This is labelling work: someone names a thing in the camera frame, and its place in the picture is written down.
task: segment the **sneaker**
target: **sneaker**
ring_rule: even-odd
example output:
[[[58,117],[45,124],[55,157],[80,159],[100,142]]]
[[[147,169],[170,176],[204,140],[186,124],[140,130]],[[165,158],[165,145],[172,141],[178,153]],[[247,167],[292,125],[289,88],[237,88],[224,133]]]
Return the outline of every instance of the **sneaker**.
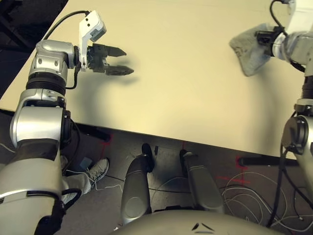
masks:
[[[109,170],[109,159],[101,159],[89,171],[86,172],[90,178],[91,189],[101,180]]]

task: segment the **gray cloth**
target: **gray cloth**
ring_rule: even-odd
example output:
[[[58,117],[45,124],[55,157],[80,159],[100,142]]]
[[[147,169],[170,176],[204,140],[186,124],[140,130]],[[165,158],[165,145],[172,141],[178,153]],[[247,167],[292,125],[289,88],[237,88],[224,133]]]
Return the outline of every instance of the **gray cloth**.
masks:
[[[229,42],[229,45],[235,51],[241,68],[246,76],[249,77],[256,74],[259,68],[270,59],[269,55],[264,54],[266,47],[258,44],[255,32],[271,30],[272,27],[263,23],[239,34]]]
[[[91,184],[86,174],[78,174],[72,176],[63,177],[63,190],[69,188],[79,188],[82,191],[82,195],[88,193],[91,190]],[[75,197],[76,193],[70,193],[62,196],[64,204],[69,202]]]

